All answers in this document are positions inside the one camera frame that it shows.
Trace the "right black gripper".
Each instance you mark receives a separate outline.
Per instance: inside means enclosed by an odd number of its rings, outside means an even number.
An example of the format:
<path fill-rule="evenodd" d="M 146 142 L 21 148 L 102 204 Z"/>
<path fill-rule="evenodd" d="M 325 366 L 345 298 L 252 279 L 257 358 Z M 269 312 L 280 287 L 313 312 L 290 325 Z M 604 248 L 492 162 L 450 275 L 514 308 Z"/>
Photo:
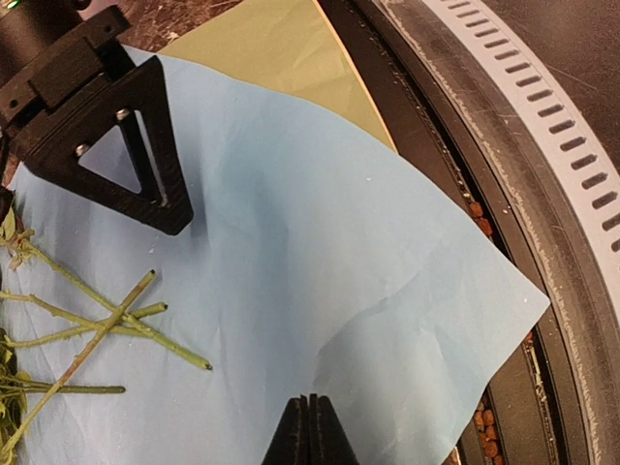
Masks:
<path fill-rule="evenodd" d="M 1 137 L 22 163 L 18 200 L 47 213 L 99 206 L 167 235 L 192 221 L 162 61 L 135 64 L 116 5 L 1 3 Z"/>

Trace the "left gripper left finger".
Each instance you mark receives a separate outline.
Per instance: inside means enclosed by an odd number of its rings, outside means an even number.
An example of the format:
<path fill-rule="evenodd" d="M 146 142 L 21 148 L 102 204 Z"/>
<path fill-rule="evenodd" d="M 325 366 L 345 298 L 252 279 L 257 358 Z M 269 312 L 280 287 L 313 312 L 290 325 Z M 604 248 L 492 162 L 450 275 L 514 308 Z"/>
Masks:
<path fill-rule="evenodd" d="M 291 398 L 286 404 L 262 464 L 309 464 L 309 425 L 308 398 L 304 395 Z"/>

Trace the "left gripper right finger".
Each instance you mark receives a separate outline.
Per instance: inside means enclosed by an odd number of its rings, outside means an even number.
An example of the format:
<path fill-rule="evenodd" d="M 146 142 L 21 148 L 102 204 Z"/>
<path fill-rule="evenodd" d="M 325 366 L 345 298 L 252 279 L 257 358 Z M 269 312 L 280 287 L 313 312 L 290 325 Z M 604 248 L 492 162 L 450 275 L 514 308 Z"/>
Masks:
<path fill-rule="evenodd" d="M 357 465 L 357 457 L 327 396 L 309 398 L 309 463 Z"/>

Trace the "light blue wrapping paper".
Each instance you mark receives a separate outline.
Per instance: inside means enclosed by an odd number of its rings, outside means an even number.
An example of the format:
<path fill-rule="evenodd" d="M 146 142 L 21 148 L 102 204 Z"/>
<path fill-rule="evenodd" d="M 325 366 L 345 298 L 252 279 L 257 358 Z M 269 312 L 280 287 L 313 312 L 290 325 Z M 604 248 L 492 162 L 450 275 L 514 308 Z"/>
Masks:
<path fill-rule="evenodd" d="M 287 401 L 327 396 L 362 464 L 438 464 L 548 298 L 419 170 L 309 102 L 165 57 L 194 219 L 167 236 L 19 169 L 34 242 L 212 363 L 107 337 L 23 464 L 258 464 Z"/>

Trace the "cream rose stem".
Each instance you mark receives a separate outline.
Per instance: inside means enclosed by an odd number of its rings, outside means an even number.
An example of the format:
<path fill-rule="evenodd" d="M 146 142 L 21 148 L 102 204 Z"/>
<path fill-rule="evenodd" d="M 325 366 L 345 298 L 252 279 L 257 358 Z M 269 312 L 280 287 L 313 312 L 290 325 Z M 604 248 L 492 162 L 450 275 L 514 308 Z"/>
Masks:
<path fill-rule="evenodd" d="M 5 338 L 5 342 L 1 344 L 5 345 L 6 347 L 13 348 L 13 349 L 33 348 L 33 347 L 41 346 L 41 345 L 59 341 L 59 340 L 68 340 L 74 336 L 78 336 L 86 332 L 95 331 L 99 329 L 99 326 L 102 326 L 104 323 L 104 320 L 100 320 L 100 321 L 87 320 L 81 316 L 78 316 L 60 307 L 54 306 L 36 297 L 33 294 L 24 295 L 24 294 L 12 294 L 12 293 L 7 293 L 7 292 L 1 292 L 1 299 L 8 300 L 8 301 L 32 303 L 48 311 L 48 313 L 51 314 L 53 317 L 59 317 L 71 323 L 77 324 L 76 326 L 71 327 L 69 329 L 61 330 L 61 331 L 52 333 L 50 335 L 47 335 L 47 336 L 44 336 L 38 339 L 30 340 L 30 341 L 16 342 L 16 341 L 12 341 L 10 339 Z M 166 303 L 158 302 L 152 305 L 148 305 L 146 307 L 142 307 L 133 313 L 126 314 L 126 316 L 136 317 L 138 319 L 138 322 L 141 323 L 140 321 L 141 319 L 148 317 L 148 316 L 163 313 L 167 309 L 168 309 L 168 305 Z M 137 329 L 129 328 L 122 324 L 116 324 L 116 326 L 114 326 L 110 330 L 110 332 L 112 334 L 146 337 L 146 336 L 140 335 L 141 333 Z"/>

